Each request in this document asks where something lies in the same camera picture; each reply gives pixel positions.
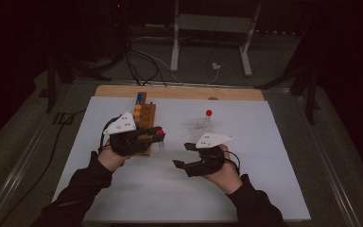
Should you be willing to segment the person's left hand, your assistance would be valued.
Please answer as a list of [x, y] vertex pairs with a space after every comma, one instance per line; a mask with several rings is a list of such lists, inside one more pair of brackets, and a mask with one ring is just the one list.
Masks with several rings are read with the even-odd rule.
[[110, 145], [106, 145], [99, 152], [97, 160], [110, 172], [115, 172], [115, 170], [122, 166], [129, 158], [129, 156], [121, 156], [115, 153]]

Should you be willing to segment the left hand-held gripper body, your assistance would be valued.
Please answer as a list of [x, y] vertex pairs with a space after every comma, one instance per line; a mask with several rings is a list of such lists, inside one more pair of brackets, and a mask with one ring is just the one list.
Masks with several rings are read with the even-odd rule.
[[148, 145], [139, 137], [145, 130], [139, 128], [130, 112], [111, 119], [102, 131], [102, 137], [109, 137], [112, 151], [121, 156], [131, 156], [146, 152]]

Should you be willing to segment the wooden test tube rack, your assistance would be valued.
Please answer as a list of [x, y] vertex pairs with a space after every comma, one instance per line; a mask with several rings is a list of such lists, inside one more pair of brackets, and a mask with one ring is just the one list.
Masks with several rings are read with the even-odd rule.
[[142, 98], [137, 98], [135, 101], [135, 105], [139, 104], [137, 103], [137, 99], [142, 99], [141, 110], [138, 112], [141, 112], [140, 117], [134, 117], [134, 121], [137, 126], [143, 129], [152, 128], [154, 125], [154, 118], [155, 118], [155, 111], [156, 111], [156, 105], [153, 102], [147, 101], [147, 93], [146, 92], [139, 92], [138, 94], [142, 95]]

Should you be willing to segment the person's right hand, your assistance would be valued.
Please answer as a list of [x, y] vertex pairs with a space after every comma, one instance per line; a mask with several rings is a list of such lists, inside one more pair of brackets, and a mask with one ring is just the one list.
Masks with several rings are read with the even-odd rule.
[[219, 171], [213, 174], [204, 175], [203, 178], [214, 183], [225, 194], [231, 195], [243, 183], [235, 169], [234, 164], [230, 162], [230, 153], [228, 147], [225, 145], [219, 145], [218, 147], [223, 151], [226, 161]]

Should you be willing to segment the white table mat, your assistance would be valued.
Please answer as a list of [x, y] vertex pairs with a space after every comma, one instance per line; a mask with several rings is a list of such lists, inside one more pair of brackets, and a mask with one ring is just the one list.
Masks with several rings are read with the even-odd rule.
[[201, 177], [188, 177], [175, 161], [197, 160], [184, 145], [198, 140], [206, 111], [212, 129], [231, 136], [229, 150], [255, 188], [268, 194], [284, 219], [311, 218], [272, 111], [266, 101], [157, 98], [155, 122], [164, 128], [164, 145], [149, 156], [135, 156], [115, 171], [86, 214], [102, 222], [234, 222], [230, 199]]

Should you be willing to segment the clear acrylic test tube rack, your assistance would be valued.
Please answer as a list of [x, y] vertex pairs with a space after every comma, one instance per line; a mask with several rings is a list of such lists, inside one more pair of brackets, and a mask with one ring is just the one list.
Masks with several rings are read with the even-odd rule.
[[191, 119], [188, 121], [187, 128], [192, 142], [197, 142], [204, 133], [215, 132], [211, 116]]

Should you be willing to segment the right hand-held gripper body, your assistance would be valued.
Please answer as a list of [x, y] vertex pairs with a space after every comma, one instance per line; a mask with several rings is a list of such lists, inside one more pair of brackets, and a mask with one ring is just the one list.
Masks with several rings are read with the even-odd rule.
[[230, 135], [204, 133], [195, 144], [200, 160], [186, 164], [187, 176], [204, 176], [219, 171], [226, 159], [218, 146], [232, 139]]

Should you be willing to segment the grey metal stand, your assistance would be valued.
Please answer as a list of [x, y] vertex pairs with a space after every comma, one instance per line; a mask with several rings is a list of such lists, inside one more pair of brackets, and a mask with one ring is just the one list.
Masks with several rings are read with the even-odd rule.
[[251, 64], [248, 50], [261, 11], [260, 3], [255, 5], [253, 15], [249, 18], [232, 16], [215, 16], [180, 13], [180, 0], [175, 0], [174, 7], [174, 34], [171, 54], [170, 71], [175, 73], [179, 66], [179, 31], [181, 29], [192, 29], [199, 31], [234, 32], [246, 35], [246, 41], [239, 47], [239, 55], [246, 77], [252, 76]]

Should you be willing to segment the black floor stand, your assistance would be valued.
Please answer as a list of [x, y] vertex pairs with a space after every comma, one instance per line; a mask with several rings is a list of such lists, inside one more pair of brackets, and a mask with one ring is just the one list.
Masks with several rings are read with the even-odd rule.
[[255, 89], [267, 90], [282, 83], [283, 81], [294, 78], [295, 80], [289, 88], [289, 93], [293, 96], [301, 96], [303, 92], [306, 92], [305, 116], [309, 123], [314, 125], [314, 111], [317, 106], [315, 97], [319, 67], [320, 65], [318, 63], [303, 64], [287, 73], [283, 73], [276, 79], [273, 79], [265, 84], [255, 86]]
[[81, 62], [75, 60], [69, 55], [61, 52], [50, 53], [47, 58], [47, 88], [44, 93], [48, 98], [47, 109], [46, 111], [50, 113], [56, 102], [57, 102], [57, 93], [56, 93], [56, 78], [59, 78], [63, 83], [72, 83], [75, 79], [71, 69], [76, 68], [81, 72], [85, 73], [87, 76], [103, 81], [109, 81], [109, 78], [106, 78], [100, 74], [98, 74], [92, 68], [87, 67]]

